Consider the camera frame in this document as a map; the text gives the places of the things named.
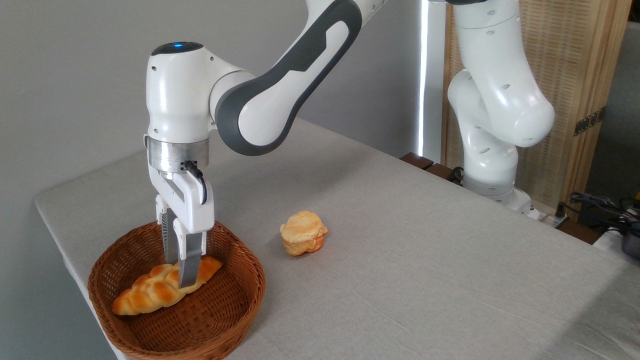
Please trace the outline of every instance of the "metal hinge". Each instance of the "metal hinge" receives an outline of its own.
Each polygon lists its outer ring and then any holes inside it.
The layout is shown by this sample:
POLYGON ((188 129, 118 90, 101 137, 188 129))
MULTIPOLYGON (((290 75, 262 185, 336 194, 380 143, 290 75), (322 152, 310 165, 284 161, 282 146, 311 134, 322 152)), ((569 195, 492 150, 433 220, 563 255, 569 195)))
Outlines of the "metal hinge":
POLYGON ((604 112, 606 109, 607 107, 603 106, 602 109, 576 122, 575 131, 573 132, 573 135, 574 136, 580 135, 581 133, 587 131, 587 129, 589 129, 590 127, 593 127, 595 124, 601 122, 602 119, 604 118, 604 112))

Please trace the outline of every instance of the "gray tablecloth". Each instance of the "gray tablecloth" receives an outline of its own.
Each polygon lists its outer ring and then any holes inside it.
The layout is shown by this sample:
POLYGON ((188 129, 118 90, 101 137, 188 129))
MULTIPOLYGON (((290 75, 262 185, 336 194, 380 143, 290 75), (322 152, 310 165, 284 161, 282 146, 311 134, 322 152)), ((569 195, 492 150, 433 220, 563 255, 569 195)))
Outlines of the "gray tablecloth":
MULTIPOLYGON (((391 156, 297 120, 256 158, 213 133, 204 173, 267 280, 229 359, 640 358, 637 268, 391 156), (303 209, 329 234, 292 258, 279 227, 303 209)), ((36 198, 86 299, 155 196, 140 153, 36 198)))

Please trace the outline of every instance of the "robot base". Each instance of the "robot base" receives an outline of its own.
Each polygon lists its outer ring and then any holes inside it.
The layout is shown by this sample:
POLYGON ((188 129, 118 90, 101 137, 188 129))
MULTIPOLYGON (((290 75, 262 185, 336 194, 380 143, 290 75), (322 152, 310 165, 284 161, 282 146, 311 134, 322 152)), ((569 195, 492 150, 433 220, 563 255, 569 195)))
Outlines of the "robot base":
POLYGON ((536 220, 540 219, 540 212, 531 205, 531 198, 523 191, 513 188, 510 192, 504 195, 487 196, 487 199, 499 202, 506 207, 513 209, 523 215, 527 215, 530 218, 536 220))

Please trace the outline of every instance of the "braided bread roll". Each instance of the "braided bread roll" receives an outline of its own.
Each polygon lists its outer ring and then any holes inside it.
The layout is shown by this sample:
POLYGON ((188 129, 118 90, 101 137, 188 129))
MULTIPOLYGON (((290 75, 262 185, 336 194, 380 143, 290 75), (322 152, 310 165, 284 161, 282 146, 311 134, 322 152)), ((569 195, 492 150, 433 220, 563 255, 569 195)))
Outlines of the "braided bread roll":
POLYGON ((111 310, 117 315, 151 313, 161 307, 174 305, 188 294, 199 289, 222 266, 222 262, 205 256, 200 260, 198 277, 194 285, 180 289, 178 264, 163 264, 136 279, 130 289, 117 297, 111 310))

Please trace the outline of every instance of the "wooden block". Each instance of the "wooden block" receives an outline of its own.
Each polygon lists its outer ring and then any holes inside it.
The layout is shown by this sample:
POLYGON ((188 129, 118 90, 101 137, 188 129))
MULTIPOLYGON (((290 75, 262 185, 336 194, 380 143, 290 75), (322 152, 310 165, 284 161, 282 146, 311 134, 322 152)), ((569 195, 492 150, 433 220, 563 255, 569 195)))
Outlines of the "wooden block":
POLYGON ((573 221, 565 222, 558 230, 565 234, 569 234, 574 238, 578 238, 589 245, 593 245, 601 235, 598 231, 573 221))
POLYGON ((449 180, 451 178, 451 174, 453 173, 453 169, 450 169, 441 164, 434 164, 433 166, 427 169, 427 172, 430 172, 433 175, 439 176, 442 179, 449 180))
POLYGON ((423 158, 422 156, 418 156, 412 152, 408 153, 407 155, 404 155, 402 158, 400 158, 400 160, 404 161, 405 163, 409 163, 415 167, 419 167, 423 170, 433 165, 433 161, 427 158, 423 158))

